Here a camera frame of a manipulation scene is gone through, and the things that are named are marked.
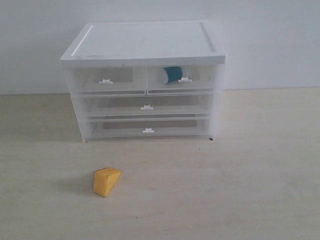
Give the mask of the white bottle teal label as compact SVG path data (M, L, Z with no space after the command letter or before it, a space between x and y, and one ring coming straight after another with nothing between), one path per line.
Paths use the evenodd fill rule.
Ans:
M186 74L181 66L161 67L157 70L156 81L163 85L191 83L192 79Z

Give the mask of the yellow cheese wedge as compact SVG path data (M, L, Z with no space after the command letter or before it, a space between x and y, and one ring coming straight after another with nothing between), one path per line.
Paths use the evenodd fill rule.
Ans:
M121 174L122 171L112 167L96 170L93 175L93 192L107 197Z

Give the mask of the clear bottom wide drawer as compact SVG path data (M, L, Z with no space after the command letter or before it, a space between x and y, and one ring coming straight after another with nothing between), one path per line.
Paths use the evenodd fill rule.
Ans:
M135 137L211 136L210 120L200 117L142 118L124 121L93 121L86 140Z

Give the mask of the clear wide drawer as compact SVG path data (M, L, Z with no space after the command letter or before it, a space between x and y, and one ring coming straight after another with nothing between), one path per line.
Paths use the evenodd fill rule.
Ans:
M88 118L208 114L213 96L152 95L128 97L83 97L82 111Z
M93 121L86 140L135 137L211 136L210 120L200 117L142 118L124 121Z

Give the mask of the white plastic drawer cabinet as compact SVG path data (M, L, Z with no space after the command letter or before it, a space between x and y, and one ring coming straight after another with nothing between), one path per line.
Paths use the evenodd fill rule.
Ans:
M208 117L213 140L217 134L220 99L227 54L218 42L213 26L205 20L152 21L152 22L99 22L88 23L61 56L71 101L80 134L85 142L105 139L86 139L89 123L124 121L128 119ZM193 94L148 94L146 68L163 66L213 66L214 89ZM80 90L88 69L96 68L143 68L145 93L105 94L87 93ZM88 118L82 110L82 98L211 95L210 112L205 114L127 115L104 118Z

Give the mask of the clear middle wide drawer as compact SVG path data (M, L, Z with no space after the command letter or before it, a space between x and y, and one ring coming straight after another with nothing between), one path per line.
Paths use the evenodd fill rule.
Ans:
M208 114L213 96L152 95L128 97L83 97L82 111L88 118Z

